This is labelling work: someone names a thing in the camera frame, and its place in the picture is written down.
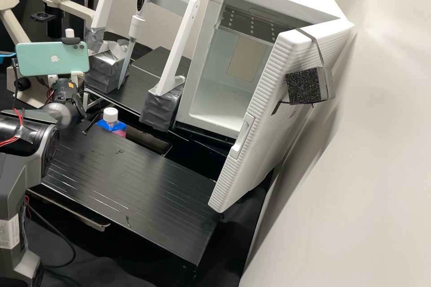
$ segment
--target black cable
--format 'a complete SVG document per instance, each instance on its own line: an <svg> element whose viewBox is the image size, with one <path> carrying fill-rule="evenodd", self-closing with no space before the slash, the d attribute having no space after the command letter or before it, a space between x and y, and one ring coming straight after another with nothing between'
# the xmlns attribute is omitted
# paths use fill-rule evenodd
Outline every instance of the black cable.
<svg viewBox="0 0 431 287"><path fill-rule="evenodd" d="M35 211L35 209L30 206L30 204L27 204L27 207L30 209L30 211L34 215L36 215L39 219L41 219L41 221L43 223L45 223L51 230L53 230L64 241L66 241L66 243L72 249L73 256L72 256L72 259L70 259L68 262L66 262L63 265L44 265L44 268L55 269L55 268L63 268L63 267L66 267L67 265L70 265L75 260L75 258L76 258L76 250L75 250L75 247L73 246L72 242L70 242L69 239L67 239L66 236L64 236L64 234L62 234L56 227L54 227L51 223L49 223L47 220L45 220L45 218L42 215L40 215L39 213L37 213Z"/></svg>
<svg viewBox="0 0 431 287"><path fill-rule="evenodd" d="M69 281L73 282L76 286L82 287L82 285L79 282L77 282L75 279L73 279L72 277L56 273L54 270L45 268L45 266L44 266L44 271L47 272L48 274L52 275L53 277L63 281L66 284L67 284L67 281L69 280Z"/></svg>
<svg viewBox="0 0 431 287"><path fill-rule="evenodd" d="M13 98L13 105L12 110L15 108L15 103L17 102L17 96L18 96L18 70L17 70L17 60L15 57L12 58L12 67L13 72L15 73L15 97Z"/></svg>

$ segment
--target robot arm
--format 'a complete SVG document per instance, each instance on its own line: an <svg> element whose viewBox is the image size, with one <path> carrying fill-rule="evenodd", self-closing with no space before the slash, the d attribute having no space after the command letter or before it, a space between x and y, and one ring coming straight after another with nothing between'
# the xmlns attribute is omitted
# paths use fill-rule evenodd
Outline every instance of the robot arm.
<svg viewBox="0 0 431 287"><path fill-rule="evenodd" d="M38 287L43 268L26 245L24 197L46 175L59 133L53 124L20 120L0 115L0 285Z"/></svg>

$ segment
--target black cylinder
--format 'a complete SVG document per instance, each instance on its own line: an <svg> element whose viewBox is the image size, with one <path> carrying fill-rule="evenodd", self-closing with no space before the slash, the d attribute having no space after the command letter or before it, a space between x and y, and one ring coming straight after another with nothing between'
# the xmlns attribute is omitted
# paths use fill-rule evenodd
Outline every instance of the black cylinder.
<svg viewBox="0 0 431 287"><path fill-rule="evenodd" d="M0 147L0 152L24 157L33 155L39 149L42 138L49 125L25 120L24 126L34 131L31 134L33 143L19 139L14 143ZM18 127L19 119L17 117L0 115L0 142L12 138L16 134Z"/></svg>
<svg viewBox="0 0 431 287"><path fill-rule="evenodd" d="M51 8L47 4L45 4L45 12L56 16L55 19L47 22L47 36L54 39L61 38L63 33L64 11L59 8Z"/></svg>

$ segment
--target refrigerator door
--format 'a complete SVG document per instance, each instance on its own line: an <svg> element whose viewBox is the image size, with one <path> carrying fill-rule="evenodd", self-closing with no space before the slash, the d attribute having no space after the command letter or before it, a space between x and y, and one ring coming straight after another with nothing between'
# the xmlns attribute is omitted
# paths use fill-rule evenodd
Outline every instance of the refrigerator door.
<svg viewBox="0 0 431 287"><path fill-rule="evenodd" d="M328 68L332 68L346 45L353 24L337 19L303 30L314 36ZM232 146L208 205L224 212L256 187L285 156L296 134L293 125L304 105L279 105L287 95L286 73L320 65L316 45L296 30L279 34L246 110L243 125Z"/></svg>

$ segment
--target red wire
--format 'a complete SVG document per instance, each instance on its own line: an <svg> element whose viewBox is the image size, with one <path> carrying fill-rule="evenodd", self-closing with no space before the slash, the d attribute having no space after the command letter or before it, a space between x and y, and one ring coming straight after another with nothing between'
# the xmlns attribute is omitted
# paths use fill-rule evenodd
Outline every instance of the red wire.
<svg viewBox="0 0 431 287"><path fill-rule="evenodd" d="M19 111L16 108L14 108L13 110L18 115L19 125L22 126L22 115L19 113Z"/></svg>
<svg viewBox="0 0 431 287"><path fill-rule="evenodd" d="M47 98L47 99L46 99L46 101L45 101L45 104L47 104L47 103L48 103L49 99L50 99L50 98L52 98L53 94L54 94L54 91L52 91L52 92L51 92L51 94L48 96L48 98Z"/></svg>
<svg viewBox="0 0 431 287"><path fill-rule="evenodd" d="M18 119L19 119L19 126L22 126L23 121L22 121L22 115L19 113L19 111L17 109L14 108L15 113L18 115ZM5 141L0 142L0 148L3 146L6 146L7 144L11 144L14 143L15 141L17 141L19 138L13 136L12 138L9 138Z"/></svg>

